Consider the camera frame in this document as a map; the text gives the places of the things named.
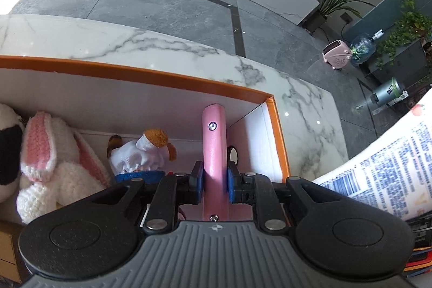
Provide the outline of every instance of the round mirror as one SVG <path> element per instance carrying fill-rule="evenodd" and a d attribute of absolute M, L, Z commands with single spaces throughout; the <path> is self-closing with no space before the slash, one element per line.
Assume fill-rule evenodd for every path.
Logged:
<path fill-rule="evenodd" d="M 228 159 L 229 161 L 233 161 L 234 164 L 236 164 L 236 165 L 237 165 L 237 163 L 238 163 L 237 149 L 234 148 L 233 146 L 229 146 L 229 147 L 228 147 L 227 159 Z"/>

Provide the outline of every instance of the pink cylindrical object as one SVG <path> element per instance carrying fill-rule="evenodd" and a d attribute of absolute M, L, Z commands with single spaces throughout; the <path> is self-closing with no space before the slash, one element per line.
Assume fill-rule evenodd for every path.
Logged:
<path fill-rule="evenodd" d="M 228 184 L 226 160 L 226 122 L 222 105 L 209 105 L 202 112 L 202 144 L 204 151 L 204 221 L 217 215 L 220 221 L 228 221 Z"/>

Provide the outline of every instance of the wall outlet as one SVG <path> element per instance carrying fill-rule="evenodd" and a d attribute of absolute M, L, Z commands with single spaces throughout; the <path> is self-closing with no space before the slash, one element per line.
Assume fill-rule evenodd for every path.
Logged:
<path fill-rule="evenodd" d="M 348 15 L 347 12 L 343 13 L 343 14 L 340 16 L 340 18 L 341 18 L 343 21 L 345 21 L 345 23 L 350 23 L 351 21 L 353 21 L 353 18 L 350 17 L 350 16 Z"/>

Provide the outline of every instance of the barcode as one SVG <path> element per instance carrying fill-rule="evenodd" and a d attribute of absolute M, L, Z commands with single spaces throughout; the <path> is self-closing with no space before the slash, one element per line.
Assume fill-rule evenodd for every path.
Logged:
<path fill-rule="evenodd" d="M 354 172 L 347 172 L 337 179 L 321 184 L 321 186 L 347 196 L 352 195 L 360 190 L 360 186 L 357 182 L 356 174 Z"/>

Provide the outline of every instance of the clear plastic water bottle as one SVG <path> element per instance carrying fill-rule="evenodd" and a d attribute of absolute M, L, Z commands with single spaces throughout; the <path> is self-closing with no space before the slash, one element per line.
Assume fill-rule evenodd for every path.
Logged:
<path fill-rule="evenodd" d="M 351 64 L 359 66 L 361 63 L 368 60 L 376 50 L 375 41 L 384 34 L 383 30 L 379 30 L 372 37 L 367 33 L 359 34 L 351 42 L 349 48 L 353 52 L 351 56 Z"/>

